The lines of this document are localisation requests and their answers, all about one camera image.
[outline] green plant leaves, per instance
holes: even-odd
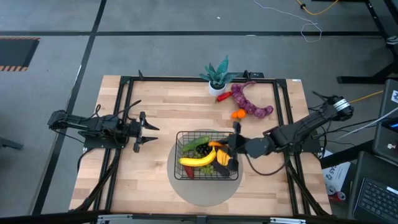
[[[211,63],[209,63],[209,69],[210,69],[210,71],[216,73],[216,70],[214,69],[214,67]]]
[[[208,75],[204,75],[204,74],[201,73],[201,74],[199,74],[199,76],[200,76],[202,79],[204,79],[204,80],[212,81],[211,77],[208,76]]]
[[[225,59],[218,66],[216,74],[221,75],[222,73],[226,73],[227,70],[228,70],[228,55],[225,57]]]
[[[228,70],[228,55],[220,63],[220,65],[217,68],[217,71],[214,69],[211,63],[209,63],[209,67],[205,66],[205,69],[208,72],[208,75],[200,74],[200,76],[203,79],[211,81],[212,83],[217,85],[229,83],[234,78],[234,76],[232,76],[232,78],[226,78],[226,71]]]
[[[236,75],[233,75],[233,74],[226,74],[226,75],[223,77],[223,83],[225,83],[225,84],[230,83],[230,82],[232,82],[232,80],[233,80],[235,77],[237,77],[237,76],[238,76],[238,74],[236,74]]]
[[[205,65],[205,69],[206,69],[207,73],[210,75],[210,78],[211,78],[212,80],[214,80],[214,79],[215,79],[216,72],[210,70],[206,65]]]

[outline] white cable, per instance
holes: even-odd
[[[374,123],[379,122],[380,120],[384,119],[385,117],[389,116],[390,114],[392,114],[393,112],[395,112],[395,111],[397,111],[397,110],[398,110],[398,108],[395,108],[395,109],[393,109],[392,111],[390,111],[388,114],[386,114],[386,115],[382,116],[381,118],[379,118],[379,119],[373,121],[372,123],[369,123],[369,124],[367,124],[367,125],[365,125],[365,126],[363,126],[363,127],[361,127],[361,128],[355,129],[354,131],[349,132],[349,133],[347,133],[347,134],[344,134],[344,135],[342,135],[342,136],[336,138],[334,141],[339,140],[339,139],[341,139],[341,138],[343,138],[343,137],[345,137],[345,136],[347,136],[347,135],[349,135],[349,134],[353,134],[353,133],[355,133],[355,132],[358,132],[359,130],[362,130],[362,129],[364,129],[364,128],[367,128],[368,126],[370,126],[370,125],[372,125],[372,124],[374,124]]]
[[[273,8],[273,7],[264,7],[264,6],[262,6],[260,3],[258,3],[256,0],[253,0],[253,1],[254,1],[254,3],[256,3],[257,5],[259,5],[259,6],[262,7],[263,9],[272,9],[272,10],[275,10],[275,11],[277,11],[277,12],[280,12],[280,13],[283,13],[283,14],[288,14],[288,15],[297,17],[297,18],[299,18],[299,19],[302,19],[302,20],[304,20],[304,21],[310,22],[310,23],[304,24],[303,27],[301,28],[301,35],[304,37],[304,40],[305,40],[307,43],[314,43],[314,42],[317,42],[317,41],[321,40],[321,37],[322,37],[322,30],[317,26],[318,23],[314,23],[314,22],[312,22],[312,21],[309,20],[309,19],[304,19],[304,18],[302,18],[302,17],[300,17],[300,16],[293,15],[293,14],[291,14],[291,13],[289,13],[289,12],[283,12],[283,11],[278,10],[278,9],[275,9],[275,8]],[[305,35],[303,34],[303,30],[304,30],[305,26],[307,26],[307,25],[315,26],[315,28],[317,28],[317,29],[320,31],[319,39],[318,39],[318,40],[313,40],[313,41],[308,41],[308,40],[307,40],[307,38],[306,38]]]

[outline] wire basket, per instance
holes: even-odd
[[[209,136],[210,141],[219,141],[220,139],[228,137],[232,132],[219,132],[219,131],[180,131],[177,133],[175,140],[175,162],[174,162],[174,177],[177,180],[236,180],[238,179],[238,171],[231,170],[228,166],[225,166],[229,170],[229,176],[221,175],[218,171],[214,171],[211,174],[206,174],[201,171],[200,167],[193,168],[193,179],[191,179],[185,172],[184,166],[181,165],[178,160],[181,157],[192,157],[195,151],[188,151],[183,155],[182,147],[188,144],[190,141],[202,137]]]

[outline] round gray mat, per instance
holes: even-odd
[[[225,202],[238,189],[243,175],[242,157],[238,156],[239,168],[236,180],[177,180],[174,177],[175,145],[167,159],[167,175],[176,193],[185,201],[198,206],[214,206]]]

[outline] desk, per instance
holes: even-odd
[[[99,115],[112,114],[120,76],[104,76],[97,104]],[[204,82],[145,82],[135,81],[131,102],[142,100],[133,107],[130,117],[145,111],[150,124],[160,131],[144,130],[143,135],[158,137],[145,143],[140,153],[128,144],[121,154],[112,201],[113,213],[206,214],[206,215],[292,215],[285,169],[269,177],[259,176],[243,159],[243,176],[235,194],[227,201],[212,207],[199,207],[184,201],[174,192],[167,177],[167,158],[179,131],[214,129],[232,131],[231,112],[237,110],[232,99],[215,104]],[[300,80],[287,80],[294,120],[308,115],[307,104]],[[245,95],[258,106],[275,106],[273,87],[257,83],[245,88]],[[121,108],[126,93],[123,93]],[[284,121],[287,116],[282,103]],[[244,136],[254,138],[278,125],[276,113],[258,120],[248,116],[241,122]],[[96,185],[100,175],[104,149],[95,149],[81,161],[70,208],[79,206]],[[252,160],[260,172],[276,170],[284,161],[282,154],[272,153]],[[310,153],[302,153],[301,161],[306,185],[317,202],[331,213],[320,163]],[[108,186],[103,190],[100,209],[104,209]],[[295,189],[299,210],[302,212],[300,191]]]

